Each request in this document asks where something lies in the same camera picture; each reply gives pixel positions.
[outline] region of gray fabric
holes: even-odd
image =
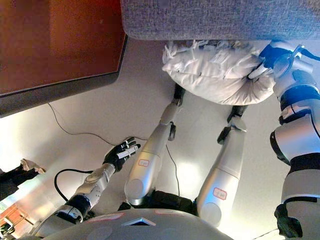
[[[12,182],[12,179],[0,182],[0,201],[14,194],[19,188]]]
[[[140,40],[320,39],[320,0],[121,0]]]

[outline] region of black cable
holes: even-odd
[[[106,142],[107,144],[111,145],[111,146],[116,146],[117,144],[113,144],[107,140],[105,140],[104,138],[102,138],[101,136],[99,136],[98,134],[95,134],[95,133],[91,133],[91,132],[79,132],[79,133],[71,133],[67,130],[65,130],[59,123],[58,119],[57,119],[57,115],[56,115],[56,112],[54,110],[54,108],[52,107],[52,105],[50,103],[48,103],[48,105],[50,106],[52,112],[53,112],[53,115],[54,115],[54,118],[55,118],[55,121],[56,123],[58,124],[58,126],[67,134],[69,135],[72,135],[72,136],[76,136],[76,135],[93,135],[93,136],[96,136],[98,138],[100,138],[102,141]],[[131,136],[128,136],[126,137],[122,142],[124,142],[125,140],[127,140],[128,138],[130,138]],[[142,140],[142,141],[147,141],[147,139],[144,139],[144,138],[141,138],[141,137],[137,137],[137,136],[134,136],[134,138],[136,139],[139,139],[139,140]]]
[[[58,187],[58,184],[57,184],[57,179],[58,179],[58,175],[60,173],[63,173],[63,172],[67,172],[67,171],[71,171],[71,172],[76,172],[76,173],[82,173],[82,174],[91,174],[93,171],[81,171],[81,170],[77,170],[77,169],[73,169],[73,168],[66,168],[66,169],[63,169],[61,170],[60,172],[58,172],[55,177],[54,177],[54,187],[56,189],[56,191],[60,194],[60,196],[67,202],[68,201],[68,198],[66,198],[66,196],[60,191],[59,187]]]
[[[272,232],[275,231],[275,230],[278,230],[278,228],[273,229],[273,230],[271,230],[271,231],[268,231],[267,233],[262,234],[261,236],[257,236],[256,238],[254,238],[254,239],[252,239],[252,240],[256,240],[256,239],[262,238],[263,236],[265,236],[265,235],[267,235],[267,234],[269,234],[269,233],[272,233]]]
[[[170,151],[169,151],[169,148],[168,148],[168,145],[165,145],[166,147],[166,150],[168,151],[168,154],[174,164],[174,167],[175,167],[175,178],[176,178],[176,183],[178,184],[178,196],[180,197],[180,186],[179,186],[179,179],[178,179],[178,174],[177,174],[177,165],[176,165],[176,162],[174,161],[174,159],[172,158],[171,154],[170,154]]]
[[[71,132],[68,132],[67,130],[65,130],[61,125],[60,123],[58,122],[58,119],[57,119],[57,116],[56,116],[56,112],[54,111],[54,108],[51,106],[50,103],[48,103],[48,105],[50,106],[52,112],[53,112],[53,115],[54,115],[54,118],[55,118],[55,121],[56,123],[58,124],[58,126],[67,134],[69,135],[73,135],[73,136],[76,136],[76,135],[93,135],[93,136],[96,136],[98,138],[100,138],[102,141],[106,142],[107,144],[109,145],[112,145],[112,146],[115,146],[115,144],[112,144],[110,142],[108,142],[107,140],[103,139],[101,136],[99,136],[98,134],[95,134],[95,133],[91,133],[91,132],[79,132],[79,133],[71,133]]]

